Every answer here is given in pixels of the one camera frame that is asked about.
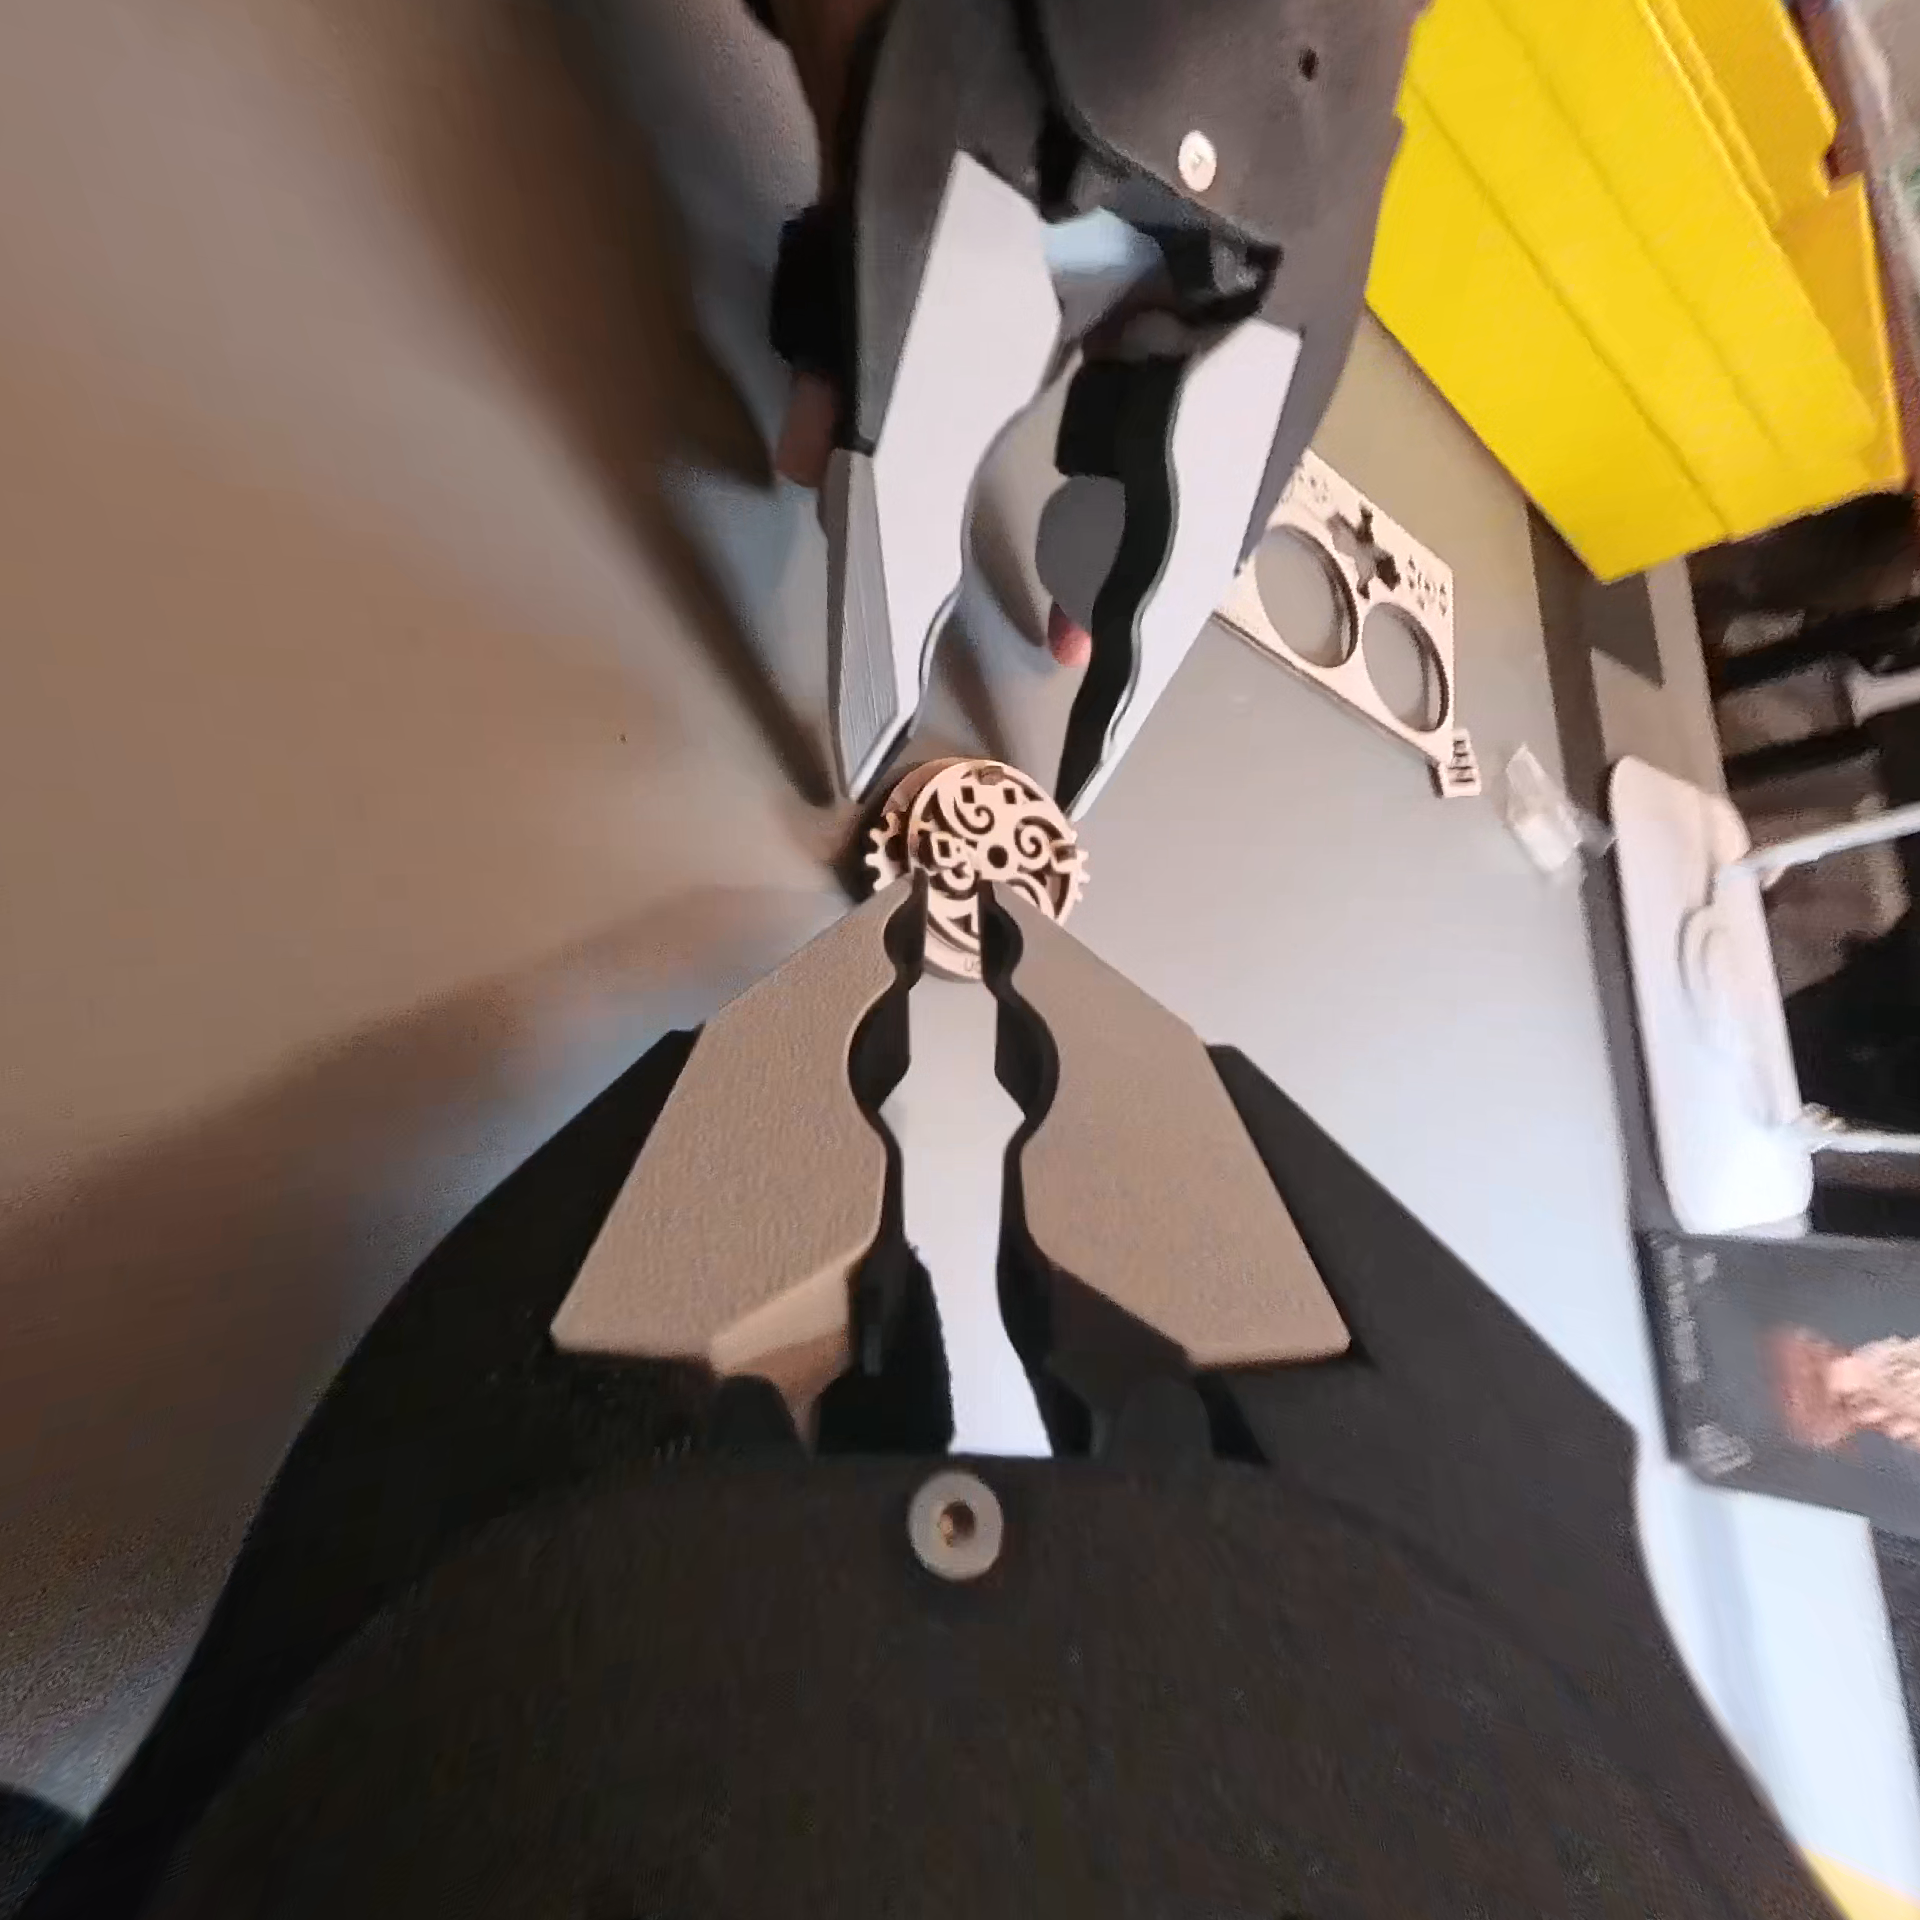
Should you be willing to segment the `wooden sheet with round holes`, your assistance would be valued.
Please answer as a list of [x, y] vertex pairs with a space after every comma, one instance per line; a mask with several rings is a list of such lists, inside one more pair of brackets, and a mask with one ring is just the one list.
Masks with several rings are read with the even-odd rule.
[[[1323, 578], [1335, 613], [1339, 658], [1318, 661], [1279, 624], [1259, 586], [1259, 554], [1273, 541], [1299, 549]], [[1217, 616], [1236, 637], [1327, 693], [1360, 719], [1415, 752], [1456, 719], [1456, 575], [1425, 541], [1367, 493], [1308, 450], [1281, 493], [1264, 533], [1222, 601]], [[1390, 616], [1417, 643], [1430, 718], [1404, 718], [1385, 698], [1366, 658], [1371, 616]]]

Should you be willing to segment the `round wooden gear assembly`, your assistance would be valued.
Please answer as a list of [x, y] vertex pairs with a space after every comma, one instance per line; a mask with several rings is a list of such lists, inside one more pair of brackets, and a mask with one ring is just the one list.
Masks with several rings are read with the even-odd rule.
[[1008, 761], [932, 758], [900, 777], [863, 851], [873, 891], [929, 879], [927, 966], [979, 977], [986, 885], [1065, 922], [1089, 885], [1089, 851], [1050, 791]]

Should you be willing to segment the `black puzzle box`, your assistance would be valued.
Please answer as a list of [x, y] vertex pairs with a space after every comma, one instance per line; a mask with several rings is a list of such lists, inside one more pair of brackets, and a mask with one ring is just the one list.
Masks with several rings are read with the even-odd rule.
[[1914, 1539], [1915, 1241], [1641, 1230], [1636, 1253], [1668, 1453]]

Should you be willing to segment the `clear plastic parts bag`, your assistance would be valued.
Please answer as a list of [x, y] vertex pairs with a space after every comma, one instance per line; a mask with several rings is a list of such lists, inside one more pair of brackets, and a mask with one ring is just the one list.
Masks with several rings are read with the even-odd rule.
[[1579, 863], [1583, 813], [1530, 744], [1516, 746], [1504, 765], [1502, 817], [1537, 872], [1558, 877]]

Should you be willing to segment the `yellow plastic bin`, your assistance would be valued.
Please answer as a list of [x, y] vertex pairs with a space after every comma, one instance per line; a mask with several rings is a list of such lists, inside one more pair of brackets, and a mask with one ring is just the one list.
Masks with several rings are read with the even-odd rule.
[[1400, 117], [1369, 306], [1596, 578], [1906, 480], [1787, 3], [1432, 3]]

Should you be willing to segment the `white stand base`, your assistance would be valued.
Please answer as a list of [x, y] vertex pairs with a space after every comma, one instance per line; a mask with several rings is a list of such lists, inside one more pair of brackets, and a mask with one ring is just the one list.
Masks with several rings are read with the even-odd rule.
[[1650, 1128], [1695, 1235], [1808, 1226], [1819, 1154], [1915, 1161], [1915, 1131], [1808, 1099], [1792, 1063], [1766, 891], [1823, 857], [1915, 834], [1919, 805], [1756, 846], [1738, 806], [1623, 755], [1608, 779]]

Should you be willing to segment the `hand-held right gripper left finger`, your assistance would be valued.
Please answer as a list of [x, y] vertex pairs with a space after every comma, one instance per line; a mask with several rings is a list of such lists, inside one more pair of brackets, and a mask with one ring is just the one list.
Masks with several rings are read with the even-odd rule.
[[927, 885], [898, 879], [698, 1033], [552, 1336], [770, 1384], [811, 1418], [882, 1357], [905, 1255], [886, 1104], [910, 1066]]

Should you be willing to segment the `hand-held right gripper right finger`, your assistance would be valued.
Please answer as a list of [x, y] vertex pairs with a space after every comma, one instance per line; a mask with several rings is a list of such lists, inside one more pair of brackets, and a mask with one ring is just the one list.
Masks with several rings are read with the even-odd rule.
[[1348, 1326], [1212, 1051], [1020, 895], [982, 902], [1003, 1150], [1000, 1314], [1048, 1433], [1348, 1353]]

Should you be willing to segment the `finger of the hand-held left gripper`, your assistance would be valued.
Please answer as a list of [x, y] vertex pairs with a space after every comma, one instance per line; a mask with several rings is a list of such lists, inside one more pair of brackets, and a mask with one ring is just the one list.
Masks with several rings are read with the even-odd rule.
[[1120, 533], [1089, 613], [1054, 798], [1087, 813], [1242, 565], [1303, 343], [1249, 319], [1194, 354], [1105, 354], [1065, 394], [1067, 478], [1115, 481]]
[[851, 802], [918, 725], [976, 480], [1041, 394], [1060, 322], [1038, 209], [958, 153], [873, 445], [839, 448], [823, 480], [833, 744]]

